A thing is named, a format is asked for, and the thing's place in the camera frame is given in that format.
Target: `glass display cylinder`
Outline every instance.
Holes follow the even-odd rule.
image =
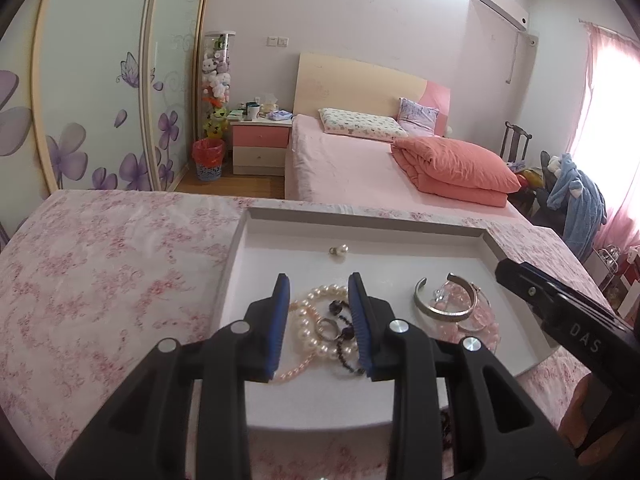
[[[230,52],[236,34],[229,30],[207,32],[202,38],[198,138],[221,139],[227,129]]]

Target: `white tray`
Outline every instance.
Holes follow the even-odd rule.
[[[332,246],[350,248],[343,263],[328,254]],[[291,299],[319,285],[346,285],[361,274],[367,294],[391,304],[396,316],[425,330],[414,307],[415,283],[428,278],[423,294],[441,285],[448,272],[482,288],[500,325],[496,356],[513,375],[549,357],[556,349],[527,304],[495,281],[504,254],[482,229],[332,213],[249,208],[238,225],[220,287],[214,328],[242,319],[247,306],[269,297],[279,272],[290,279]],[[321,315],[328,303],[318,303]],[[287,324],[280,368],[293,368],[302,353]],[[371,383],[339,364],[317,360],[284,384],[246,384],[249,426],[272,430],[345,430],[391,421],[392,382]],[[438,384],[447,405],[444,382]]]

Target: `nightstand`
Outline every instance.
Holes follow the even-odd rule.
[[[230,121],[234,174],[284,176],[292,121]]]

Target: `blue hoodie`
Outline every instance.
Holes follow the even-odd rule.
[[[560,178],[546,200],[546,205],[549,209],[557,210],[568,197],[562,240],[582,262],[589,256],[600,226],[607,223],[607,208],[598,186],[577,169],[568,153],[562,155],[560,170]],[[575,189],[582,190],[578,198],[570,193]]]

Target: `folded pink comforter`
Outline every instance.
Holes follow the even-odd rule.
[[[391,152],[418,190],[447,198],[504,207],[520,189],[495,153],[470,142],[439,137],[397,139]]]

